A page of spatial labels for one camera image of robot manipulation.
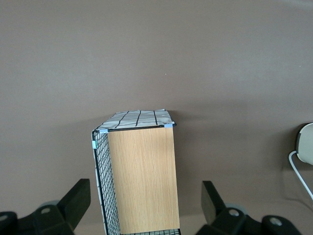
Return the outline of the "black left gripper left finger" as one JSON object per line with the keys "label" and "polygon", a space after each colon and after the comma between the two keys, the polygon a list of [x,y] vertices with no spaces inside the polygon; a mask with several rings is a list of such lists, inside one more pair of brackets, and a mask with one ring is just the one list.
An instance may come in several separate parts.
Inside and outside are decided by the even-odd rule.
{"label": "black left gripper left finger", "polygon": [[91,203],[90,179],[80,179],[55,205],[44,205],[18,219],[13,211],[0,213],[2,235],[73,235]]}

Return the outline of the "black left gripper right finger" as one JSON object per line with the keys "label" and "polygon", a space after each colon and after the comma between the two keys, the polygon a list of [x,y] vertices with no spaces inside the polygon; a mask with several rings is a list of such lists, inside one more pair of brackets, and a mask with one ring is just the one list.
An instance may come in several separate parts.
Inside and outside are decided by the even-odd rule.
{"label": "black left gripper right finger", "polygon": [[299,235],[288,219],[266,215],[256,221],[240,209],[227,207],[211,181],[201,185],[201,207],[206,224],[199,235]]}

